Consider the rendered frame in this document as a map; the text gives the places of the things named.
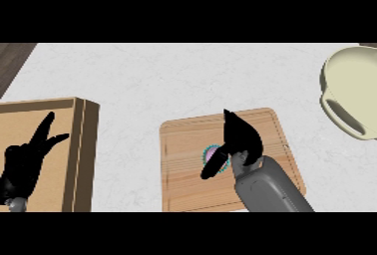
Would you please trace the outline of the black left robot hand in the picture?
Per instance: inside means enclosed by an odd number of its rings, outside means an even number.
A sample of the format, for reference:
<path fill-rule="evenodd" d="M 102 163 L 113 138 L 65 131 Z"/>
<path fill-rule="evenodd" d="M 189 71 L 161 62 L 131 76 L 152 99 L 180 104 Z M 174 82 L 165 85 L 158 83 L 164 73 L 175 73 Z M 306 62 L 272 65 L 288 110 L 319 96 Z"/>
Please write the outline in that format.
<path fill-rule="evenodd" d="M 48 112 L 28 143 L 8 145 L 4 150 L 4 170 L 0 175 L 0 205 L 14 198 L 28 198 L 38 181 L 42 160 L 53 146 L 69 135 L 66 133 L 48 137 L 54 113 Z"/>

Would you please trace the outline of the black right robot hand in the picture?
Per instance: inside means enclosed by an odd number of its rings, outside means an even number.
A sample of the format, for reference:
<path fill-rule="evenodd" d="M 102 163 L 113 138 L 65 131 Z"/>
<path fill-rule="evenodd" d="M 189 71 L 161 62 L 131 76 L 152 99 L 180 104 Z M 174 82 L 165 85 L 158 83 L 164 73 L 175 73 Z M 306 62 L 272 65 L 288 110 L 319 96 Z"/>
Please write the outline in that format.
<path fill-rule="evenodd" d="M 214 177 L 227 158 L 236 153 L 246 152 L 243 166 L 255 163 L 263 153 L 263 144 L 258 132 L 245 120 L 229 110 L 223 111 L 223 145 L 215 149 L 204 164 L 199 177 Z"/>

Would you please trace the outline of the pink cupcake with teal wrapper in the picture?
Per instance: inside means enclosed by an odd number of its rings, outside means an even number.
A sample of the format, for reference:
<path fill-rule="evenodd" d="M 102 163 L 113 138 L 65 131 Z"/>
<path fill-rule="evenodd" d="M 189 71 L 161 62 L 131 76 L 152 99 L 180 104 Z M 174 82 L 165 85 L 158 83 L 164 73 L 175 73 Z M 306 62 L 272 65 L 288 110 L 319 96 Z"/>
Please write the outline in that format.
<path fill-rule="evenodd" d="M 211 158 L 211 156 L 212 156 L 212 154 L 214 154 L 214 152 L 218 148 L 220 148 L 220 145 L 215 144 L 215 143 L 205 147 L 205 149 L 202 150 L 202 154 L 201 154 L 201 162 L 202 163 L 208 162 L 208 160 L 209 160 L 209 158 Z M 229 166 L 229 160 L 224 161 L 224 163 L 223 163 L 223 165 L 221 165 L 217 172 L 224 172 L 227 166 Z"/>

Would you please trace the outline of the wooden cutting board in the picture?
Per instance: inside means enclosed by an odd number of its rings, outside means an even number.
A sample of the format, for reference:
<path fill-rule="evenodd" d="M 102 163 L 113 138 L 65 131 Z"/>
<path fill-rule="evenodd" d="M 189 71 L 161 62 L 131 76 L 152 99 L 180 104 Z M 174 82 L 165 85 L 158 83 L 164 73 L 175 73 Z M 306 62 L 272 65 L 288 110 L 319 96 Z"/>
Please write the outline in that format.
<path fill-rule="evenodd" d="M 235 113 L 260 134 L 263 153 L 279 163 L 297 189 L 306 187 L 273 109 Z M 159 128 L 162 211 L 233 211 L 243 208 L 233 191 L 230 166 L 202 180 L 204 150 L 223 145 L 223 114 L 167 121 Z"/>

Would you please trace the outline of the open wooden drawer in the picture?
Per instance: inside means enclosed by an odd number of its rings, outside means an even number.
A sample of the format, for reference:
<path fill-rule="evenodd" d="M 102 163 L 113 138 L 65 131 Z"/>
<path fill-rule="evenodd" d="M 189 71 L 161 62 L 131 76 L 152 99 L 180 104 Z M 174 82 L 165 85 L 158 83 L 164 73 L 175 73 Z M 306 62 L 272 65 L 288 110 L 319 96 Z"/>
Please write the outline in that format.
<path fill-rule="evenodd" d="M 91 210 L 99 109 L 79 98 L 0 103 L 0 174 L 5 147 L 29 141 L 48 112 L 54 113 L 48 136 L 69 135 L 44 157 L 28 212 Z"/>

